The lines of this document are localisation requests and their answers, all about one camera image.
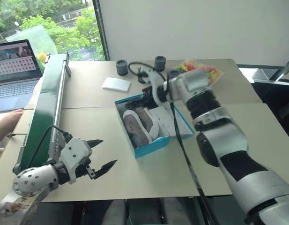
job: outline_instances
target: laptop keyboard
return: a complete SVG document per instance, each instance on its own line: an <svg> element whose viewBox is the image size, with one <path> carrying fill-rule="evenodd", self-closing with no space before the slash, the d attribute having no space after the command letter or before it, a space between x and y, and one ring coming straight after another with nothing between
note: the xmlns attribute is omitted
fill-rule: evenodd
<svg viewBox="0 0 289 225"><path fill-rule="evenodd" d="M29 94L33 92L36 83L23 83L13 86L0 87L0 98Z"/></svg>

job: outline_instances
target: laptop screen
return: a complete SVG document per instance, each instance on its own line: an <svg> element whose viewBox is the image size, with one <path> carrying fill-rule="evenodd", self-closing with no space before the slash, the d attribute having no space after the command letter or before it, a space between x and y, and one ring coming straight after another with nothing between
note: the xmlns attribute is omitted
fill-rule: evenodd
<svg viewBox="0 0 289 225"><path fill-rule="evenodd" d="M41 76L28 40L0 44L0 83Z"/></svg>

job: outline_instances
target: person's hand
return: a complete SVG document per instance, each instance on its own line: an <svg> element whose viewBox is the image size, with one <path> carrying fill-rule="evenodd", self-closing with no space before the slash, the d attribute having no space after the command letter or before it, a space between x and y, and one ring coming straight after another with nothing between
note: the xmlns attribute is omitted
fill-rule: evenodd
<svg viewBox="0 0 289 225"><path fill-rule="evenodd" d="M23 113L22 109L9 112L0 120L0 130L6 134L12 132Z"/></svg>

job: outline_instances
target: shoe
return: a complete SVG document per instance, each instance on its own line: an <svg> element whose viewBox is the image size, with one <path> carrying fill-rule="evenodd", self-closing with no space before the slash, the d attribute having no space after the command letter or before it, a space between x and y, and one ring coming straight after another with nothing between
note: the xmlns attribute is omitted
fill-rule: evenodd
<svg viewBox="0 0 289 225"><path fill-rule="evenodd" d="M159 134L158 122L152 117L147 108L137 107L135 111L152 139L156 139Z"/></svg>
<svg viewBox="0 0 289 225"><path fill-rule="evenodd" d="M144 128L137 113L132 110L126 110L122 116L122 121L134 148L139 148L152 142L152 137Z"/></svg>

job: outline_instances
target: plastic bag of candy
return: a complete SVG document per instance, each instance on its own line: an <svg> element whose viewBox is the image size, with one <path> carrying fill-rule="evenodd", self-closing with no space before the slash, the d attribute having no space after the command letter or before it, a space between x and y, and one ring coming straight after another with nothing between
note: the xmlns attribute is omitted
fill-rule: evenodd
<svg viewBox="0 0 289 225"><path fill-rule="evenodd" d="M206 76L208 77L209 86L214 85L219 80L219 78L224 74L223 71L213 66L208 66L203 63L200 63L196 60L185 60L184 62L176 66L174 69L177 70L180 74L190 70L202 69L203 71L205 71Z"/></svg>

